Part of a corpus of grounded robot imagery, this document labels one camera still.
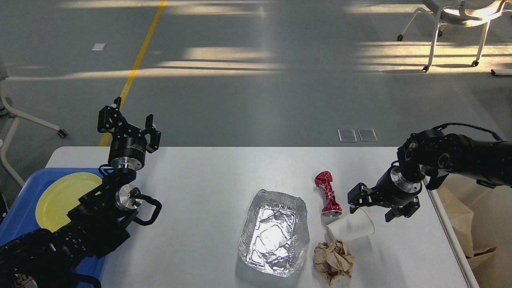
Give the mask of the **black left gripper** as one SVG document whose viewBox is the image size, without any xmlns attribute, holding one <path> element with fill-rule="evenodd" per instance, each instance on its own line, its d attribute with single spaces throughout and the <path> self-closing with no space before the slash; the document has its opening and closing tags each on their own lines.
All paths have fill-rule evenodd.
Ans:
<svg viewBox="0 0 512 288">
<path fill-rule="evenodd" d="M 108 164 L 113 168 L 131 168 L 135 171 L 144 167 L 146 151 L 154 153 L 160 147 L 162 133 L 154 125 L 154 115 L 146 117 L 143 130 L 128 128 L 128 121 L 120 111 L 122 98 L 104 106 L 98 113 L 97 132 L 112 135 Z"/>
</svg>

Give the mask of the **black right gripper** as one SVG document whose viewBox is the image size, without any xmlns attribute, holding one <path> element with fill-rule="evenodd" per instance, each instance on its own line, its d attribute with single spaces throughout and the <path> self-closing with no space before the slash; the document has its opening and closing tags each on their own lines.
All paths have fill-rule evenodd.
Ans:
<svg viewBox="0 0 512 288">
<path fill-rule="evenodd" d="M 422 191 L 420 182 L 407 180 L 398 166 L 391 166 L 380 177 L 373 188 L 364 183 L 358 183 L 347 193 L 350 214 L 361 207 L 371 207 L 375 204 L 389 207 L 385 221 L 390 222 L 397 217 L 411 217 L 419 208 L 420 202 L 415 199 Z"/>
</svg>

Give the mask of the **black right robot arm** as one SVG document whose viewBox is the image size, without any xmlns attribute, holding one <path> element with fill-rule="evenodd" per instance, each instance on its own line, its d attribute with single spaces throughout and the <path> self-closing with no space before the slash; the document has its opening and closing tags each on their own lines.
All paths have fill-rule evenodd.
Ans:
<svg viewBox="0 0 512 288">
<path fill-rule="evenodd" d="M 462 134 L 446 134 L 450 124 L 412 133 L 397 149 L 397 159 L 369 188 L 358 183 L 348 193 L 350 213 L 362 207 L 388 208 L 385 221 L 411 217 L 419 208 L 422 181 L 427 190 L 441 186 L 450 174 L 475 179 L 477 184 L 495 188 L 512 184 L 512 144 L 490 132 L 494 141 L 483 142 Z"/>
</svg>

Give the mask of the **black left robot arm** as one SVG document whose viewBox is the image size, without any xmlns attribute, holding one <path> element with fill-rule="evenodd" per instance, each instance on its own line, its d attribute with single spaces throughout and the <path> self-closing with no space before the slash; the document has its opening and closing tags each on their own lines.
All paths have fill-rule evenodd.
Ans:
<svg viewBox="0 0 512 288">
<path fill-rule="evenodd" d="M 88 257 L 105 257 L 129 239 L 131 223 L 152 225 L 162 204 L 141 193 L 132 182 L 144 167 L 146 153 L 158 150 L 161 132 L 146 117 L 144 129 L 130 124 L 120 111 L 122 98 L 104 106 L 97 130 L 112 136 L 108 161 L 98 167 L 101 184 L 78 199 L 69 222 L 51 232 L 47 228 L 23 234 L 1 246 L 2 288 L 76 288 L 87 283 L 100 288 L 93 276 L 75 269 Z"/>
</svg>

